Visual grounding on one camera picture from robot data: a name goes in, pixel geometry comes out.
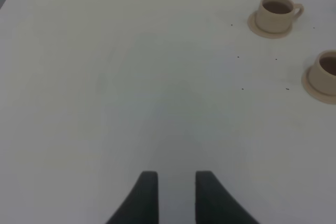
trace saucer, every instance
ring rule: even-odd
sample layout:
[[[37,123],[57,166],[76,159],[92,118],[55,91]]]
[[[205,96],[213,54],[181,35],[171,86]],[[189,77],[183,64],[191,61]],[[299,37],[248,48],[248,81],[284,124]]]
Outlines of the saucer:
[[[315,99],[324,102],[324,103],[328,103],[328,104],[336,104],[336,95],[327,95],[327,94],[323,94],[319,91],[317,91],[309,82],[308,80],[308,74],[310,71],[311,67],[309,69],[307,69],[303,76],[302,76],[302,85],[305,88],[305,90]]]
[[[252,13],[247,20],[248,27],[252,32],[254,32],[256,35],[262,36],[264,38],[269,39],[279,39],[286,37],[291,31],[292,31],[292,25],[287,29],[287,31],[284,31],[283,33],[279,34],[271,34],[266,31],[261,30],[257,24],[256,24],[256,14],[257,12]]]

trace cup handle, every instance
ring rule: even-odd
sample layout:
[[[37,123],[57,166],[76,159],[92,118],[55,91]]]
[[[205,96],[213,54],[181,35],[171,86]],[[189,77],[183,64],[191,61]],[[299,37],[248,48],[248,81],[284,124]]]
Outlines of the cup handle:
[[[301,4],[294,4],[294,9],[299,9],[299,11],[294,15],[294,18],[293,18],[294,20],[297,20],[298,17],[302,15],[305,8]]]

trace white surface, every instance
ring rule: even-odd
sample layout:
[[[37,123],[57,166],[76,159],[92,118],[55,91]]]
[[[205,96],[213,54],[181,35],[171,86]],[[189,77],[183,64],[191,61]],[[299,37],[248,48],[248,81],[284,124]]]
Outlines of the white surface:
[[[335,48],[336,3],[294,1],[269,40],[259,0],[7,0],[0,222],[103,224],[152,169],[161,223],[194,223],[210,169],[262,224],[333,223],[336,107],[300,78]]]

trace ceramic cup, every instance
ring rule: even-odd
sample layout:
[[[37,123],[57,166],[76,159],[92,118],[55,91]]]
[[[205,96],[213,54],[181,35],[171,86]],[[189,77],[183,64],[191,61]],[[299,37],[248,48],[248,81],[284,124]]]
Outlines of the ceramic cup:
[[[303,75],[302,84],[318,100],[336,104],[336,50],[318,55],[314,65]]]
[[[261,0],[255,22],[267,33],[285,33],[303,11],[303,5],[294,4],[292,0]]]

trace coffee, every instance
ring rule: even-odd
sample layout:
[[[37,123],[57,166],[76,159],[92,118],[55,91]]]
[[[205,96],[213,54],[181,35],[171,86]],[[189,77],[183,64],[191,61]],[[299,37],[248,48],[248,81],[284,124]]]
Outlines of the coffee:
[[[267,11],[271,13],[276,13],[276,14],[286,14],[292,11],[287,5],[277,2],[277,1],[266,2],[262,6]]]
[[[320,65],[326,72],[336,76],[336,57],[322,58],[320,60]]]

